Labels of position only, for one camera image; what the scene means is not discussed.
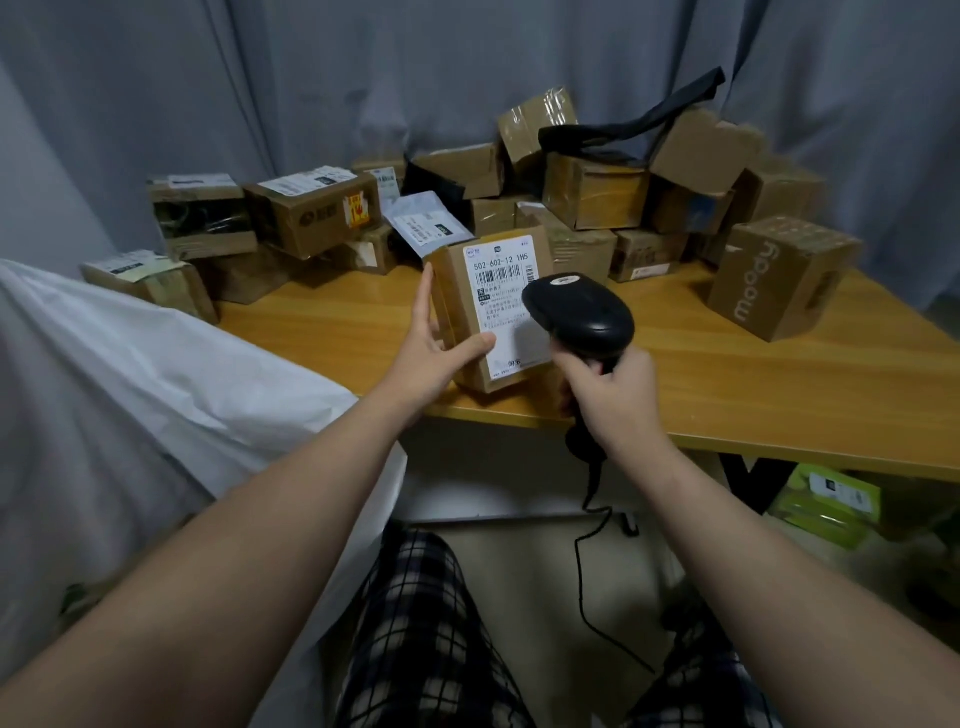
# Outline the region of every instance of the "black cord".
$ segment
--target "black cord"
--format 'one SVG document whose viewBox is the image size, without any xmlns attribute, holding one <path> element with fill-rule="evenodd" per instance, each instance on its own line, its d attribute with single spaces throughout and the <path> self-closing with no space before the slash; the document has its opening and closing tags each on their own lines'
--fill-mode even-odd
<svg viewBox="0 0 960 728">
<path fill-rule="evenodd" d="M 580 619 L 584 621 L 584 624 L 589 627 L 595 635 L 606 640 L 614 647 L 619 647 L 622 651 L 630 655 L 638 665 L 646 669 L 648 672 L 650 672 L 650 674 L 656 675 L 657 671 L 650 667 L 650 664 L 637 655 L 630 647 L 622 643 L 620 640 L 615 640 L 607 633 L 600 631 L 590 624 L 589 619 L 587 619 L 587 613 L 584 612 L 584 568 L 580 563 L 580 542 L 592 539 L 594 536 L 600 533 L 604 528 L 607 527 L 607 523 L 609 523 L 610 519 L 613 517 L 612 506 L 606 505 L 602 508 L 589 507 L 590 502 L 593 500 L 593 497 L 596 495 L 596 492 L 600 487 L 600 473 L 603 470 L 603 463 L 590 463 L 589 468 L 590 475 L 589 484 L 587 487 L 587 498 L 584 500 L 584 504 L 581 506 L 581 508 L 583 508 L 585 513 L 589 513 L 592 516 L 599 516 L 600 514 L 603 514 L 604 519 L 600 521 L 600 525 L 598 525 L 588 534 L 574 539 L 573 541 L 573 550 L 577 553 L 577 585 L 580 591 Z"/>
</svg>

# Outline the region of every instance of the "wooden table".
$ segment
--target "wooden table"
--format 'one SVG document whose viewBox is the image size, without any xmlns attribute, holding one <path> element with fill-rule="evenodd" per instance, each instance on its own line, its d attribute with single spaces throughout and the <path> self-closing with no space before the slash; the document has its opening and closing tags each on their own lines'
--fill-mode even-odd
<svg viewBox="0 0 960 728">
<path fill-rule="evenodd" d="M 419 273 L 311 271 L 222 327 L 364 394 L 386 372 Z M 768 344 L 707 309 L 712 275 L 610 282 L 660 374 L 660 408 L 681 447 L 960 482 L 960 345 L 859 273 L 812 333 Z M 451 385 L 429 414 L 565 425 L 543 381 L 481 396 Z"/>
</svg>

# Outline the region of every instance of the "black and white plaid pajama pants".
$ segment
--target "black and white plaid pajama pants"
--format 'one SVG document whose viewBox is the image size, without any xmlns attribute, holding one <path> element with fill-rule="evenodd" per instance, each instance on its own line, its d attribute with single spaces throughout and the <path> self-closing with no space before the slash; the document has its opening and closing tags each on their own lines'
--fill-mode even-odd
<svg viewBox="0 0 960 728">
<path fill-rule="evenodd" d="M 439 536 L 391 523 L 362 598 L 338 728 L 534 725 Z M 663 675 L 623 723 L 687 726 L 780 728 L 709 612 L 680 629 Z"/>
</svg>

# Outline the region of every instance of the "barcode scanner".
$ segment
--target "barcode scanner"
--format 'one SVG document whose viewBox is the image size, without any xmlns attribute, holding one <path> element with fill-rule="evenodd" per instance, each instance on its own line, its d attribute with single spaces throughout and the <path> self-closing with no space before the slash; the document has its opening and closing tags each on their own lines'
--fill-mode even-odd
<svg viewBox="0 0 960 728">
<path fill-rule="evenodd" d="M 533 281 L 523 289 L 523 305 L 568 351 L 584 361 L 600 362 L 603 374 L 613 371 L 634 340 L 634 316 L 627 305 L 606 286 L 582 274 L 560 273 Z M 566 447 L 589 465 L 586 510 L 600 487 L 607 454 L 589 433 L 576 400 L 573 416 Z"/>
</svg>

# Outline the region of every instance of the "orange sticker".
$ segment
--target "orange sticker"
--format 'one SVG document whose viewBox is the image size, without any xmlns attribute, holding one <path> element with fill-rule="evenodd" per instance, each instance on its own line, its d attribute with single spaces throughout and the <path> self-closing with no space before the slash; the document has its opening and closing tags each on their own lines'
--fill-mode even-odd
<svg viewBox="0 0 960 728">
<path fill-rule="evenodd" d="M 344 213 L 347 216 L 347 224 L 352 228 L 359 228 L 370 222 L 370 206 L 367 204 L 367 197 L 364 193 L 357 192 L 344 198 Z"/>
</svg>

